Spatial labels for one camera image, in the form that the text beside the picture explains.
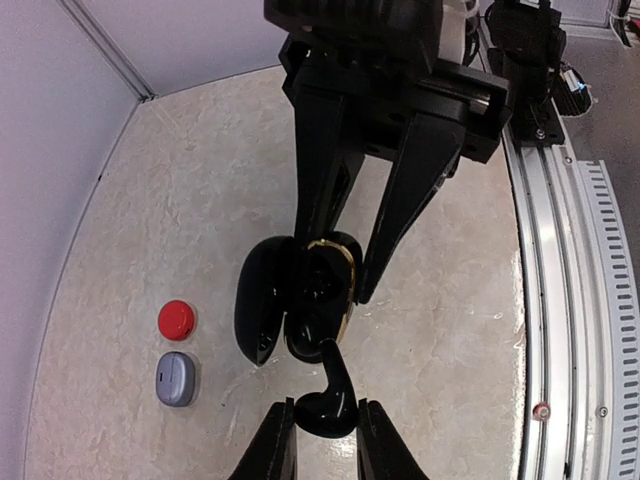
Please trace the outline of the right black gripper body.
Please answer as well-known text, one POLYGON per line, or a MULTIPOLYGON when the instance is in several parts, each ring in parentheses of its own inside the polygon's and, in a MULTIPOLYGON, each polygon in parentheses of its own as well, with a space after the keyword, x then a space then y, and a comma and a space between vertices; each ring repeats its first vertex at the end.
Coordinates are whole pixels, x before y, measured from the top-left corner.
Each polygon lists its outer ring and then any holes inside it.
POLYGON ((462 156, 485 163, 511 114, 507 80, 438 56, 440 1, 267 1, 264 17, 287 32, 283 90, 342 95, 366 154, 391 160, 416 113, 461 108, 462 156))

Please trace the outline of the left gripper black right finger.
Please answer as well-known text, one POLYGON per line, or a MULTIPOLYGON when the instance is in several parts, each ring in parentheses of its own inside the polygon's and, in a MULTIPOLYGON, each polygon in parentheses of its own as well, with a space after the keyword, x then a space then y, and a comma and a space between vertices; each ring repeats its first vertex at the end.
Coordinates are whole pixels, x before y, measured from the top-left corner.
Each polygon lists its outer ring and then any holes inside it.
POLYGON ((357 471, 360 480, 428 480, 380 402, 358 404, 357 471))

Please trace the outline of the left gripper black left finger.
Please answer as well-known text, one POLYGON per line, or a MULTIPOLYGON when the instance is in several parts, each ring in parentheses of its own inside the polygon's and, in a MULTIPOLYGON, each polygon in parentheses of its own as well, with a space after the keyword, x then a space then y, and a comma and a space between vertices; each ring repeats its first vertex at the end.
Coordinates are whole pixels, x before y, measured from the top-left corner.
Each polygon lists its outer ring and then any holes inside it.
POLYGON ((294 400, 271 405, 229 480, 295 480, 297 430, 294 400))

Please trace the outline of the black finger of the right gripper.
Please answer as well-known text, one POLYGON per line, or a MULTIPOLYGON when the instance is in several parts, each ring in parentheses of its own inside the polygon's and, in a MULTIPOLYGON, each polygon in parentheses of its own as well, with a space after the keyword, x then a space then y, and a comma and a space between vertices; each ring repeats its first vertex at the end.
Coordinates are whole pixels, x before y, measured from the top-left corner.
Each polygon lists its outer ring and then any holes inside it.
POLYGON ((332 231, 364 162, 362 135, 344 95, 302 89, 294 101, 297 210, 301 244, 332 231))
POLYGON ((417 114, 406 127, 383 193, 361 274, 358 301, 366 304, 400 240, 459 158, 465 127, 417 114))

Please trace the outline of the black earbud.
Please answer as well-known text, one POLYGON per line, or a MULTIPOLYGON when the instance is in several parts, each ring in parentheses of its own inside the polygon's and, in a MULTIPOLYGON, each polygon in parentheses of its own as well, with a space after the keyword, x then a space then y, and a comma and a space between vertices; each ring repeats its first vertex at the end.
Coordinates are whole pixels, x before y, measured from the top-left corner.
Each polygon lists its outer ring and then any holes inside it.
POLYGON ((339 439, 356 428, 358 404, 337 343, 327 339, 320 347, 327 387, 300 397, 294 405, 294 419, 298 427, 312 435, 339 439))

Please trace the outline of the purple earbud charging case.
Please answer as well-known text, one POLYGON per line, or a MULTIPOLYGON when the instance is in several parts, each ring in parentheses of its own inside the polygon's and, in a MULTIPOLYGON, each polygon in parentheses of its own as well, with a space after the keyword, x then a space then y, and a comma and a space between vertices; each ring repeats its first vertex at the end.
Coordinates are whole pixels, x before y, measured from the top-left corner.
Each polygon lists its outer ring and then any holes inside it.
POLYGON ((193 400, 196 365, 186 353, 163 354, 157 364, 155 390, 158 400, 169 407, 187 407, 193 400))

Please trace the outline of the black charging case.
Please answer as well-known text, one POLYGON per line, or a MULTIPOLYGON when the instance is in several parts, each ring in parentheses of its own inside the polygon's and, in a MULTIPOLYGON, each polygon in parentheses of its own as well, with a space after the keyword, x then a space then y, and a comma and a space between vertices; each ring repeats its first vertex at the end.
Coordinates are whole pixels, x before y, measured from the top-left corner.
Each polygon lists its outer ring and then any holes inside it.
POLYGON ((283 333, 296 359, 320 363, 321 343, 340 341, 349 322, 362 260, 357 240, 340 231, 306 245, 273 236, 254 246, 240 271, 234 309, 244 356, 264 365, 283 333))

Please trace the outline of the red round charging case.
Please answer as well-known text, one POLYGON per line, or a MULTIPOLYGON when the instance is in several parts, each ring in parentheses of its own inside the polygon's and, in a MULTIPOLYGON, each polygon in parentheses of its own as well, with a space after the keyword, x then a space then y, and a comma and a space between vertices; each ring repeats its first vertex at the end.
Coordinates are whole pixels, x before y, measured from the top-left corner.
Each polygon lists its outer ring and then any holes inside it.
POLYGON ((160 310, 158 330, 169 341, 184 341, 195 330, 196 312, 183 300, 171 300, 160 310))

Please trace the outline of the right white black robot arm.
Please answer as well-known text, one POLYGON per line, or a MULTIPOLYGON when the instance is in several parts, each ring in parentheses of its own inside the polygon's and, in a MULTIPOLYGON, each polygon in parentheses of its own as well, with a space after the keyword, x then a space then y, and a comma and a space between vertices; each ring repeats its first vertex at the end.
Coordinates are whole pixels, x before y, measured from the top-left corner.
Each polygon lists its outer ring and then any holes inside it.
POLYGON ((495 73, 440 55, 440 1, 268 1, 294 108, 301 243, 335 227, 363 160, 392 169, 354 299, 368 302, 402 237, 455 173, 486 162, 508 120, 549 99, 566 45, 546 2, 497 1, 488 15, 495 73))

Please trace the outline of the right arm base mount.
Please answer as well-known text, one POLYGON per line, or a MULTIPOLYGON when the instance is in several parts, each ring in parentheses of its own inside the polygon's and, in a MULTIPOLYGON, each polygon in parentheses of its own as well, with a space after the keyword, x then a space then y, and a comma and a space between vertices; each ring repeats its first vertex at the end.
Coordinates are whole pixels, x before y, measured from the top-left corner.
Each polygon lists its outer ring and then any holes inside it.
POLYGON ((586 115, 594 104, 590 86, 569 63, 561 61, 549 71, 549 90, 541 105, 530 100, 512 116, 510 128, 518 148, 550 148, 563 145, 566 135, 563 118, 586 115))

